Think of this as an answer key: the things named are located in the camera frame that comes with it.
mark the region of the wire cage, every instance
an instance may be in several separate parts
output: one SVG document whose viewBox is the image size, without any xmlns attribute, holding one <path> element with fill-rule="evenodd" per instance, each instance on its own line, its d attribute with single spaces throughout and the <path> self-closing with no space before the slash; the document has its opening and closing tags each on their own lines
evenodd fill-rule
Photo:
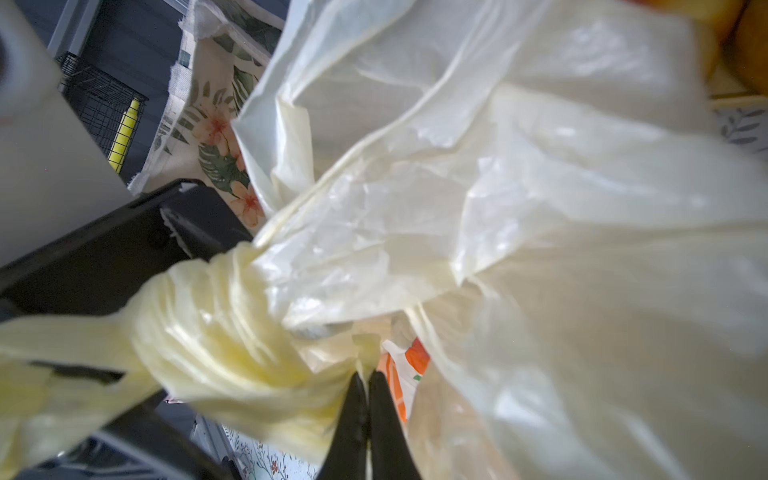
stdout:
<svg viewBox="0 0 768 480">
<path fill-rule="evenodd" d="M 120 173 L 147 97 L 71 52 L 57 60 L 64 74 L 59 91 Z"/>
</svg>

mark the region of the plastic bag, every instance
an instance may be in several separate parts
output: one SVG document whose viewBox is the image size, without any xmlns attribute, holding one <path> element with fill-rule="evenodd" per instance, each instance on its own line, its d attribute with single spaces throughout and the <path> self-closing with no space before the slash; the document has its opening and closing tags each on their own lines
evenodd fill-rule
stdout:
<svg viewBox="0 0 768 480">
<path fill-rule="evenodd" d="M 437 369 L 427 369 L 413 403 L 408 440 L 423 478 L 520 478 L 488 438 L 477 413 Z"/>
<path fill-rule="evenodd" d="M 304 328 L 410 305 L 523 477 L 759 476 L 768 171 L 710 134 L 689 26 L 597 0 L 461 12 L 414 8 L 347 39 L 343 59 L 389 34 L 407 45 L 406 21 L 463 34 L 432 88 L 262 230 L 271 316 Z M 309 151 L 315 123 L 277 100 Z"/>
<path fill-rule="evenodd" d="M 360 77 L 423 93 L 389 91 L 394 118 L 301 104 Z M 762 472 L 768 171 L 710 135 L 684 20 L 611 0 L 298 3 L 254 93 L 235 131 L 273 217 L 118 315 L 172 395 L 320 452 L 359 354 L 313 372 L 289 330 L 405 310 L 523 478 Z M 330 121 L 367 127 L 313 184 Z M 45 353 L 7 331 L 0 353 Z"/>
<path fill-rule="evenodd" d="M 156 392 L 277 448 L 321 462 L 355 371 L 379 361 L 387 319 L 300 339 L 266 314 L 257 252 L 180 262 L 110 318 L 28 316 L 0 324 L 0 478 L 72 447 Z M 102 385 L 36 360 L 125 376 Z"/>
</svg>

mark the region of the tropical print cloth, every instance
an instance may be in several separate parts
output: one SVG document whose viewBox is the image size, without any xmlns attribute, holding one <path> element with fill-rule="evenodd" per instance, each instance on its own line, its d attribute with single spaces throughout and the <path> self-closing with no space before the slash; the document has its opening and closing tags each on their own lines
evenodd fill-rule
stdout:
<svg viewBox="0 0 768 480">
<path fill-rule="evenodd" d="M 249 0 L 193 0 L 168 103 L 134 194 L 177 178 L 217 189 L 252 233 L 266 221 L 230 122 L 261 78 L 283 21 Z"/>
<path fill-rule="evenodd" d="M 721 108 L 715 113 L 720 135 L 729 144 L 768 161 L 768 101 L 743 108 Z"/>
<path fill-rule="evenodd" d="M 317 465 L 272 449 L 258 440 L 223 427 L 243 480 L 314 480 Z"/>
</svg>

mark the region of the yellow bar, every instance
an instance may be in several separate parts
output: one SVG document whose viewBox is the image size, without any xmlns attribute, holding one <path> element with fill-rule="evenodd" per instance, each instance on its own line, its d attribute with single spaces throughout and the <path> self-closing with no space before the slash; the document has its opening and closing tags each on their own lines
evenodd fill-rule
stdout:
<svg viewBox="0 0 768 480">
<path fill-rule="evenodd" d="M 138 115 L 139 100 L 134 98 L 131 102 L 131 106 L 128 107 L 120 119 L 120 129 L 118 130 L 118 134 L 114 136 L 114 142 L 112 143 L 112 148 L 109 152 L 109 164 L 114 168 L 114 171 L 118 173 L 120 173 L 120 170 L 123 168 L 125 150 L 134 134 Z"/>
</svg>

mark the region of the yellow plastic bag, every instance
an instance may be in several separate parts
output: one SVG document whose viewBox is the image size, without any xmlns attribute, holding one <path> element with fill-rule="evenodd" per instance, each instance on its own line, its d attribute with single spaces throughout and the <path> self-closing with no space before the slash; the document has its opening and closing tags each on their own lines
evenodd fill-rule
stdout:
<svg viewBox="0 0 768 480">
<path fill-rule="evenodd" d="M 160 384 L 225 425 L 321 462 L 349 377 L 370 374 L 381 340 L 353 331 L 294 337 L 268 317 L 263 296 L 250 294 L 263 289 L 248 268 L 256 254 L 243 243 L 210 263 L 178 263 L 106 319 L 0 325 L 0 478 L 72 447 Z M 386 334 L 386 325 L 376 328 Z M 26 360 L 126 375 L 102 385 Z"/>
</svg>

